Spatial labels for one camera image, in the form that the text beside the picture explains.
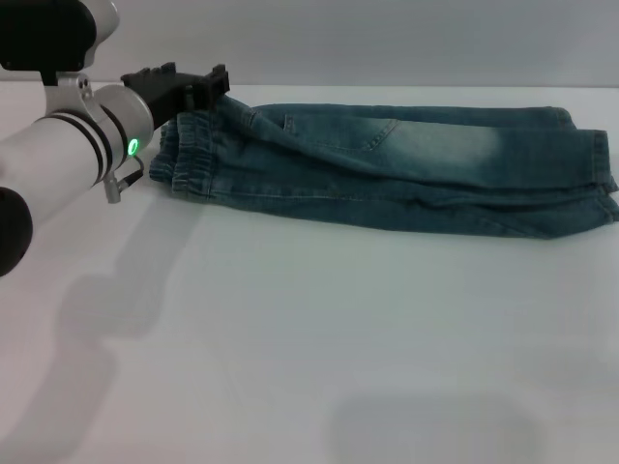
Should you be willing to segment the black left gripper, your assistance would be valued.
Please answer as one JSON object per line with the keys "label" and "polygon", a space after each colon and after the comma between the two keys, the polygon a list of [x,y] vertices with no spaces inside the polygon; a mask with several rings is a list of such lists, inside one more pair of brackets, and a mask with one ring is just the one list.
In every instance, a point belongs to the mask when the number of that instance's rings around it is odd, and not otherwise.
{"label": "black left gripper", "polygon": [[185,109],[210,110],[230,91],[229,74],[224,64],[218,64],[203,76],[177,72],[176,63],[168,62],[155,68],[121,76],[123,84],[146,103],[156,130]]}

